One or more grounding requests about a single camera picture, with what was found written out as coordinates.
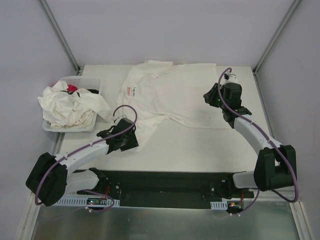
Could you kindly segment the white red-print t-shirt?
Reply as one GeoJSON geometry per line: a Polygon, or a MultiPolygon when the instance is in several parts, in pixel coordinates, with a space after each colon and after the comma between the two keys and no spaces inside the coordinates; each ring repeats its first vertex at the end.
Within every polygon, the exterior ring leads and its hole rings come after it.
{"type": "Polygon", "coordinates": [[[210,106],[203,97],[218,78],[214,63],[145,61],[133,66],[123,80],[116,100],[121,106],[118,112],[137,120],[140,148],[165,120],[189,128],[229,129],[221,109],[210,106]]]}

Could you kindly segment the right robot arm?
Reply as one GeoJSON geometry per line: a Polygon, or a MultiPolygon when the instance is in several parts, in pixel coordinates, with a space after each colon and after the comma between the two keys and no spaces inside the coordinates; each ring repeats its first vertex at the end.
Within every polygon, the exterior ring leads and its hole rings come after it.
{"type": "Polygon", "coordinates": [[[230,197],[237,197],[243,188],[260,191],[274,191],[281,188],[296,188],[297,165],[296,151],[291,145],[271,138],[256,124],[252,113],[242,106],[242,87],[237,83],[219,85],[204,94],[204,101],[212,107],[222,110],[224,120],[240,133],[250,144],[257,160],[253,171],[233,174],[232,181],[225,184],[225,192],[230,197]]]}

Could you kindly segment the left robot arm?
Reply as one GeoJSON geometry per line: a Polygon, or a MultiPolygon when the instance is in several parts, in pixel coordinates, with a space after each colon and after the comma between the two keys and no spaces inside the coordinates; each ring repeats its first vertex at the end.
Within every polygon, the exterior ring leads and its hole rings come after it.
{"type": "Polygon", "coordinates": [[[105,173],[95,167],[79,169],[112,152],[138,147],[135,131],[135,123],[122,118],[111,128],[98,132],[89,144],[71,153],[40,155],[25,183],[35,194],[36,204],[50,207],[71,193],[106,194],[109,182],[105,173]]]}

